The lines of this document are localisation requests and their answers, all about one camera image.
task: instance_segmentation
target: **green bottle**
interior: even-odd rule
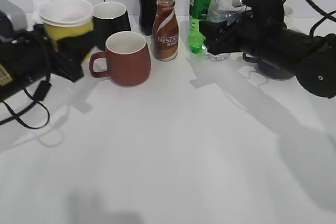
[[[194,54],[203,52],[204,36],[198,30],[198,23],[201,20],[207,20],[210,2],[211,0],[190,0],[190,32],[188,44],[191,52]]]

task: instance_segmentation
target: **yellow cup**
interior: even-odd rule
[[[57,41],[78,37],[93,30],[93,6],[86,0],[55,0],[43,6],[41,19],[55,51]]]

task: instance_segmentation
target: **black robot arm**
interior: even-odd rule
[[[335,34],[313,37],[288,29],[282,0],[233,0],[233,5],[251,10],[229,26],[226,22],[200,23],[208,52],[244,52],[256,62],[292,72],[314,95],[336,96]]]

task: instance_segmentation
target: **white paper cup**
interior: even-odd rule
[[[93,6],[86,0],[55,0],[41,8],[40,16],[45,24],[76,27],[92,20]]]

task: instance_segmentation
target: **white bottle cap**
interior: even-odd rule
[[[32,19],[35,23],[42,23],[40,20],[40,10],[45,5],[51,2],[51,0],[33,0],[34,12]]]

